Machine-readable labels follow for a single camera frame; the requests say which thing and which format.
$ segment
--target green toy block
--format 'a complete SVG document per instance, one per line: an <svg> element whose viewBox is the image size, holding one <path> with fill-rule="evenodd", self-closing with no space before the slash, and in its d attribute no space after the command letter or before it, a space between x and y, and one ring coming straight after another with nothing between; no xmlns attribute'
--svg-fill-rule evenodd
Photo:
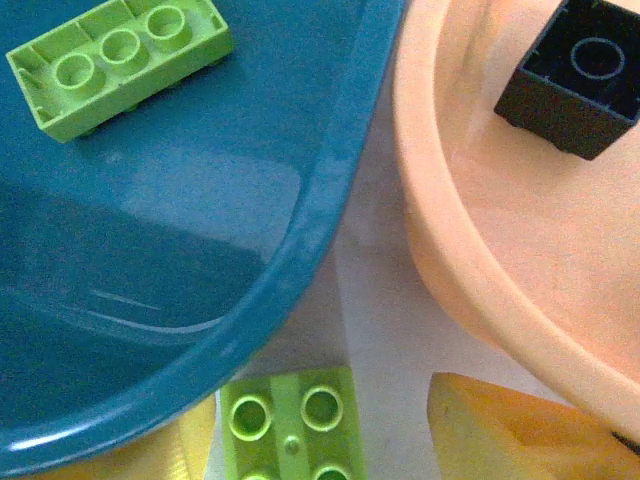
<svg viewBox="0 0 640 480"><path fill-rule="evenodd" d="M227 480L366 480L348 368L230 383L220 404Z"/></svg>
<svg viewBox="0 0 640 480"><path fill-rule="evenodd" d="M209 0L109 0L6 56L38 127L64 143L232 49Z"/></svg>

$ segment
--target white table surface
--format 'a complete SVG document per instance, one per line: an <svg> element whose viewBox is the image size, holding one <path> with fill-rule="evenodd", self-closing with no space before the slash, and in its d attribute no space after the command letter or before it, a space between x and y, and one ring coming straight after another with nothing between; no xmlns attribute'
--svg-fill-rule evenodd
<svg viewBox="0 0 640 480"><path fill-rule="evenodd" d="M426 416L434 372L456 372L559 400L516 362L466 334L429 295L406 244L382 88L333 247L285 327L239 376L350 364L369 479L438 480ZM207 480L222 480L220 417Z"/></svg>

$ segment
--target peach plastic basin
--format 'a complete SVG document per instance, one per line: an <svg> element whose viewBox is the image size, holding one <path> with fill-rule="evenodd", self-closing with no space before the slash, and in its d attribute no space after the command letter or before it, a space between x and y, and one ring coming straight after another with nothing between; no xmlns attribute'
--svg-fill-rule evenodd
<svg viewBox="0 0 640 480"><path fill-rule="evenodd" d="M587 162L493 113L557 5L411 5L394 85L409 239L453 318L640 441L640 128Z"/></svg>

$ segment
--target blue plastic basin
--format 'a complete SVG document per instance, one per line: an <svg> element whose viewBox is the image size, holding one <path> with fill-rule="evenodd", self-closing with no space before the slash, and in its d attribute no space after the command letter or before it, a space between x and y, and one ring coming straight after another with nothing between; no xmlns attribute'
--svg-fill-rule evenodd
<svg viewBox="0 0 640 480"><path fill-rule="evenodd" d="M98 3L0 0L1 49ZM232 56L65 145L1 62L0 476L214 391L327 249L404 2L215 3Z"/></svg>

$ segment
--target plastic bowl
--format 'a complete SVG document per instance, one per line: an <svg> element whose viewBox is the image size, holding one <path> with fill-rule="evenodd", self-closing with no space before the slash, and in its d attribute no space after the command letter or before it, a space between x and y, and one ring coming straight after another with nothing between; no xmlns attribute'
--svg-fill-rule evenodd
<svg viewBox="0 0 640 480"><path fill-rule="evenodd" d="M1 0L0 48L98 3ZM266 343L327 249L403 2L215 4L229 58L68 144L0 62L0 476L194 405Z"/></svg>
<svg viewBox="0 0 640 480"><path fill-rule="evenodd" d="M493 113L557 5L413 3L394 85L411 249L454 319L640 441L640 130L587 162Z"/></svg>

